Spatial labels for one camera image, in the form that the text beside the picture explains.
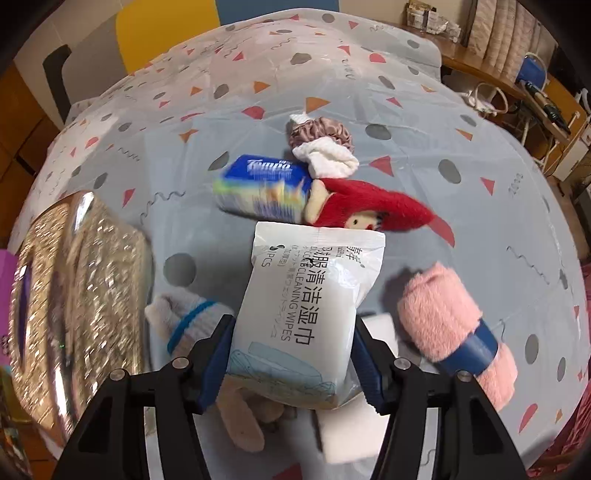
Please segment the small round side table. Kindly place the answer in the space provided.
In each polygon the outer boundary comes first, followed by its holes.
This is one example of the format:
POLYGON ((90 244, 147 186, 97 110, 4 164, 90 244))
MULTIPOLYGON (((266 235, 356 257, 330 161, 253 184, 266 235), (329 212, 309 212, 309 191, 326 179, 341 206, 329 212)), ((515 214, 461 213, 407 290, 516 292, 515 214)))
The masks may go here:
POLYGON ((568 146, 571 130, 560 109, 533 83, 521 80, 519 86, 524 92, 525 106, 550 133, 554 140, 553 147, 558 144, 568 146))

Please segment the white wet wipes pack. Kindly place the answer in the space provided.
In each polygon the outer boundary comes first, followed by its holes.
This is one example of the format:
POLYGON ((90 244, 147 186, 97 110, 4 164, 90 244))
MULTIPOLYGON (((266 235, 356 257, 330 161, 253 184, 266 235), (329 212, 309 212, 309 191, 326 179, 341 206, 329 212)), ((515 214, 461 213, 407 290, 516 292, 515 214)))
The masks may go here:
POLYGON ((377 231, 257 223, 228 375, 276 402, 339 407, 356 390, 348 373, 356 311, 385 247, 377 231))

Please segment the white folded sock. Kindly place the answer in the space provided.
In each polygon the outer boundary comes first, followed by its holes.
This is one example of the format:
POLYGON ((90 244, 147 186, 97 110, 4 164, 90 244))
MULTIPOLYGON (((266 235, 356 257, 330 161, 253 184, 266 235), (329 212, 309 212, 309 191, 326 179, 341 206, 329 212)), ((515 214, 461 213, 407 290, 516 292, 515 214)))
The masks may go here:
POLYGON ((308 164, 312 179, 349 178, 360 166, 349 148, 327 136, 294 147, 293 154, 298 161, 308 164))

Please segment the grey sock blue stripe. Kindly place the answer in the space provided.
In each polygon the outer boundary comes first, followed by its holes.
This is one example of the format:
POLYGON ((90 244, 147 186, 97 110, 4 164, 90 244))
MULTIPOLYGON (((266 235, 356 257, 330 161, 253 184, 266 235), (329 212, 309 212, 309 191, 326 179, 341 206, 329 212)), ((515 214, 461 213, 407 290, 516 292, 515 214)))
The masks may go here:
POLYGON ((186 356, 197 341, 211 337, 224 315, 235 315, 221 302, 189 292, 157 295, 144 313, 171 357, 186 356))

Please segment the right patterned curtain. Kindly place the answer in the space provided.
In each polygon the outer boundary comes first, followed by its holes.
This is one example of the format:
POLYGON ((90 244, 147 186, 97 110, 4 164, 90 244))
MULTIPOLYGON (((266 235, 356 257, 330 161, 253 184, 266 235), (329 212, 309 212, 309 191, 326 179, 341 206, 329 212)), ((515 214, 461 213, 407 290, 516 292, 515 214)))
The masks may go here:
POLYGON ((515 0, 478 1, 469 25, 468 50, 513 82, 528 54, 548 66, 558 46, 549 30, 515 0))

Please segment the blue folding chair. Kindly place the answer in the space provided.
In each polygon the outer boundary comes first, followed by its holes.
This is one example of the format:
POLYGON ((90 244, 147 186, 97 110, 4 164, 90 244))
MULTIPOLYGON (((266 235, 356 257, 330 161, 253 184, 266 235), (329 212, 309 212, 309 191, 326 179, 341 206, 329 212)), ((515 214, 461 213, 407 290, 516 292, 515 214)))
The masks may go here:
POLYGON ((535 53, 527 52, 516 77, 516 84, 530 82, 538 89, 543 90, 547 83, 547 67, 544 61, 535 53))

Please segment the grey yellow blue sofa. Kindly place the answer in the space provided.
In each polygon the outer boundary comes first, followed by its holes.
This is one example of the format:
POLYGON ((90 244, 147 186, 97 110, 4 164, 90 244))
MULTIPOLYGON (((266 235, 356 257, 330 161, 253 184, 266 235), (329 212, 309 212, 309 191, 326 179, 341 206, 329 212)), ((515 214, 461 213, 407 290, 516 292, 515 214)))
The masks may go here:
POLYGON ((342 11, 342 1, 65 1, 17 54, 29 89, 58 126, 71 106, 102 93, 175 44, 275 11, 342 11))

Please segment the red hooded plush doll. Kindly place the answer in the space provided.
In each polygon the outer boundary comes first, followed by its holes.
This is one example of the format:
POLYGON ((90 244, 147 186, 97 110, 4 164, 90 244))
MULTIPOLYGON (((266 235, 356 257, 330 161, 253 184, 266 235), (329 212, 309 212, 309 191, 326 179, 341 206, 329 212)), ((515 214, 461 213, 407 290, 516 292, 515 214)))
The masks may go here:
POLYGON ((411 231, 435 214, 409 195, 348 179, 315 179, 304 207, 304 222, 315 227, 411 231))

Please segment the blue Tempo tissue pack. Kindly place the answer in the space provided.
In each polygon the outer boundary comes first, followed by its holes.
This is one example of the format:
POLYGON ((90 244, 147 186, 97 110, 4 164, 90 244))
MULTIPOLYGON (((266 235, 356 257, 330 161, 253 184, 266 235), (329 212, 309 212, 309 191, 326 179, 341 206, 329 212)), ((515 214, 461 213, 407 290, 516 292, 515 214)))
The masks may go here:
POLYGON ((245 154, 214 181, 213 193, 224 211, 298 224, 311 182, 308 167, 301 162, 245 154))

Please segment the ornate gold tissue box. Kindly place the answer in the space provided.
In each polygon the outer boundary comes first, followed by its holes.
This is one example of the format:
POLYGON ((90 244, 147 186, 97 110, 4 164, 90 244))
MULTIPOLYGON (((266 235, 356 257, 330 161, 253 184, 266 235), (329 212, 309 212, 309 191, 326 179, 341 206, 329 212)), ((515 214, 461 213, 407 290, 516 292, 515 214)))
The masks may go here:
POLYGON ((27 231, 11 291, 10 366, 20 405, 56 445, 111 371, 148 369, 152 265, 144 235, 91 191, 59 200, 27 231))

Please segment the brown scrunchie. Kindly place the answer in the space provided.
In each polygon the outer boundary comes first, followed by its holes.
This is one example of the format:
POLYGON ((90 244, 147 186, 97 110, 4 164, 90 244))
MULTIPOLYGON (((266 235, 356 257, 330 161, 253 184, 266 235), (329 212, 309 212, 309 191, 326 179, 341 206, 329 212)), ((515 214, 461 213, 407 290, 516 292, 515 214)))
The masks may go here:
POLYGON ((294 126, 291 127, 290 136, 288 136, 288 144, 290 144, 291 148, 321 139, 322 137, 328 137, 338 145, 346 147, 349 151, 355 151, 351 133, 349 133, 345 125, 337 120, 320 117, 317 119, 308 119, 302 123, 297 123, 293 120, 293 124, 294 126))

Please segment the pink towel blue band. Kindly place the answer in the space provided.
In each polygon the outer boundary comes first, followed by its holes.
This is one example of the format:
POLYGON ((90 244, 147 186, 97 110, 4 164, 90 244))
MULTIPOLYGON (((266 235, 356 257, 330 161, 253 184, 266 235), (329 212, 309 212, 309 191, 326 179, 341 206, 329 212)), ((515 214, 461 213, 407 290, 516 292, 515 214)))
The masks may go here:
POLYGON ((437 262, 412 277, 397 305, 407 334, 422 355, 445 373, 474 377, 496 410, 515 393, 518 368, 496 339, 455 270, 437 262))

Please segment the purple cardboard box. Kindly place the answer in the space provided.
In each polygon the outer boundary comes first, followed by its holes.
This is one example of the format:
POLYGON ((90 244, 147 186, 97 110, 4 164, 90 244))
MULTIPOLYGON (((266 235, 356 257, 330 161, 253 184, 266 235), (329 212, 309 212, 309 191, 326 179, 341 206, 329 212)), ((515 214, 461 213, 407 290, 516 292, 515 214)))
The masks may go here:
POLYGON ((11 291, 17 258, 8 250, 0 251, 0 365, 8 368, 9 356, 9 312, 11 291))

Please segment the beige plush toy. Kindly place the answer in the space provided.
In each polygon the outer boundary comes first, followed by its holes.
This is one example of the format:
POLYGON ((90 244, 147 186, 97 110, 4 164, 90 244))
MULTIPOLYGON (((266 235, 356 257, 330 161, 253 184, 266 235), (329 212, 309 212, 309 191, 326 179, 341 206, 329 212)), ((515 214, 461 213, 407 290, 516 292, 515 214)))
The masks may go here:
POLYGON ((226 376, 215 404, 232 443, 249 453, 266 445, 264 432, 272 431, 281 419, 294 419, 297 409, 247 390, 235 378, 226 376))

